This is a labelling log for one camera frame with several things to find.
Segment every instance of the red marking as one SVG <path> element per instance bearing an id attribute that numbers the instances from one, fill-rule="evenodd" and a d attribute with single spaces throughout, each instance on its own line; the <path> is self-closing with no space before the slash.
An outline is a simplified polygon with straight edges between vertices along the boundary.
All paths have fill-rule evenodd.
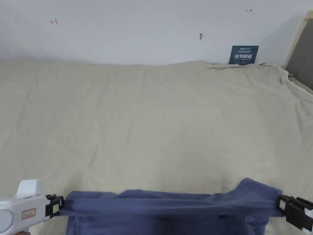
<path id="1" fill-rule="evenodd" d="M 57 25 L 58 25 L 58 22 L 56 19 L 54 21 L 52 21 L 52 20 L 50 21 L 51 24 L 53 24 L 53 22 L 57 23 Z"/>
<path id="2" fill-rule="evenodd" d="M 36 215 L 36 208 L 25 210 L 22 212 L 22 220 L 34 217 Z"/>

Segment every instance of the bed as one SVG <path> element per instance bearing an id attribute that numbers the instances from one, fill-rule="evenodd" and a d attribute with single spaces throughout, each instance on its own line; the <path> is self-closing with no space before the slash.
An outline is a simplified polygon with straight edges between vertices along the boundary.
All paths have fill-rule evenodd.
<path id="1" fill-rule="evenodd" d="M 313 95 L 269 64 L 0 64 L 0 197 L 232 190 L 249 177 L 313 201 Z M 66 218 L 31 228 L 64 234 Z M 301 234 L 275 218 L 267 234 Z"/>

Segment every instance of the wrinkled sheet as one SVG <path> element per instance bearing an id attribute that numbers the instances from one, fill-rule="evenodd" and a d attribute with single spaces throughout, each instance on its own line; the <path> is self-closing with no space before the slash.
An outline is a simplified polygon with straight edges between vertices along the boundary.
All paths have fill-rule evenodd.
<path id="1" fill-rule="evenodd" d="M 228 192 L 246 177 L 313 201 L 313 97 L 267 65 L 0 64 L 0 196 Z M 32 227 L 63 234 L 66 218 Z M 267 234 L 301 234 L 284 218 Z"/>
<path id="2" fill-rule="evenodd" d="M 69 216 L 67 235 L 264 235 L 282 191 L 243 179 L 222 194 L 186 194 L 143 190 L 72 191 L 61 215 Z"/>

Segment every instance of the wooden bed frame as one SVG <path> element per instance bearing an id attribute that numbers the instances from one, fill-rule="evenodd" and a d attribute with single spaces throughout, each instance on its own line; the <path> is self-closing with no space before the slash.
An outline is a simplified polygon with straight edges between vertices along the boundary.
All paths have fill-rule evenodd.
<path id="1" fill-rule="evenodd" d="M 294 51 L 294 49 L 295 49 L 295 47 L 296 47 L 296 45 L 297 45 L 297 43 L 298 43 L 298 41 L 299 41 L 299 38 L 300 38 L 300 36 L 301 36 L 301 34 L 302 34 L 302 32 L 303 32 L 303 30 L 304 30 L 306 24 L 308 23 L 309 19 L 313 19 L 313 10 L 312 10 L 312 11 L 308 11 L 308 13 L 306 14 L 306 16 L 304 17 L 304 19 L 303 19 L 303 21 L 302 21 L 302 23 L 301 23 L 301 25 L 300 25 L 300 27 L 299 27 L 299 29 L 298 29 L 298 32 L 297 32 L 297 34 L 296 34 L 296 36 L 295 36 L 295 38 L 294 38 L 294 41 L 293 41 L 293 43 L 292 43 L 292 46 L 291 46 L 291 48 L 290 48 L 290 51 L 289 51 L 287 60 L 286 60 L 285 64 L 282 66 L 283 69 L 286 69 L 286 68 L 287 68 L 287 65 L 288 65 L 288 63 L 289 63 L 289 60 L 290 60 L 290 58 L 291 58 L 291 55 L 292 55 L 292 53 L 293 53 L 293 51 Z"/>
<path id="2" fill-rule="evenodd" d="M 313 90 L 313 11 L 303 19 L 282 68 Z"/>

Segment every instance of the blue shirt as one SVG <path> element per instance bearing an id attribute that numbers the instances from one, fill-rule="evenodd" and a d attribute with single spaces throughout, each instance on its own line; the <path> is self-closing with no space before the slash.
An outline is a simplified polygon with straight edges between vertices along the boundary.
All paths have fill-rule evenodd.
<path id="1" fill-rule="evenodd" d="M 71 192 L 67 235 L 263 235 L 282 191 L 243 179 L 228 193 Z"/>

